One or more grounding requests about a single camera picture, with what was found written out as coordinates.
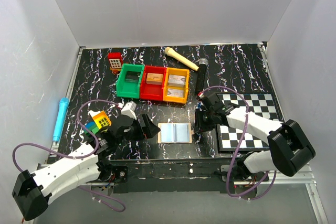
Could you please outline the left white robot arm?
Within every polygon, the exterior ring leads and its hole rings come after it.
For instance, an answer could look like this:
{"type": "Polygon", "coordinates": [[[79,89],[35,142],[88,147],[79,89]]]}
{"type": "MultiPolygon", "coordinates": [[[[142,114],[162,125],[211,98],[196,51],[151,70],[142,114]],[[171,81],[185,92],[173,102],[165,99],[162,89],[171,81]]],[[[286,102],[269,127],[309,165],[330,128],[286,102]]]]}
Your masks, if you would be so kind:
{"type": "Polygon", "coordinates": [[[87,182],[107,182],[127,172],[124,166],[113,166],[108,156],[114,154],[122,141],[141,141],[160,132],[147,114],[139,119],[119,116],[115,122],[100,128],[94,135],[84,134],[85,143],[43,169],[22,171],[12,191],[12,197],[25,220],[40,216],[61,195],[87,182]]]}

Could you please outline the white diamond card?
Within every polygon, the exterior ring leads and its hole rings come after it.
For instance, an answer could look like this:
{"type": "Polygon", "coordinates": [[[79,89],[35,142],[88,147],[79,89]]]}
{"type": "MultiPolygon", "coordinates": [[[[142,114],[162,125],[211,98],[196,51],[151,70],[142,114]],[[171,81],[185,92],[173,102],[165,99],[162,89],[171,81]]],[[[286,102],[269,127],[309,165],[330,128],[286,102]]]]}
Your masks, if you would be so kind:
{"type": "Polygon", "coordinates": [[[183,98],[184,97],[184,90],[183,89],[168,88],[166,95],[168,97],[183,98]]]}

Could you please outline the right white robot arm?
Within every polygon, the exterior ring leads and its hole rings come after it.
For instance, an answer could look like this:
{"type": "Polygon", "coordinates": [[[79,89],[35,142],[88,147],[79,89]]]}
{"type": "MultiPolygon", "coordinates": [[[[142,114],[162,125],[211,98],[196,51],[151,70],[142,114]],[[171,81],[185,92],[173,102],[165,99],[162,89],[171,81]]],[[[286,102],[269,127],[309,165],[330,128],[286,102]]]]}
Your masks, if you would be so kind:
{"type": "Polygon", "coordinates": [[[267,151],[250,152],[239,159],[230,175],[247,178],[259,172],[278,170],[292,177],[315,156],[316,152],[294,120],[273,121],[234,103],[224,104],[216,93],[199,96],[201,106],[195,110],[195,131],[211,131],[218,125],[241,130],[268,145],[267,151]]]}

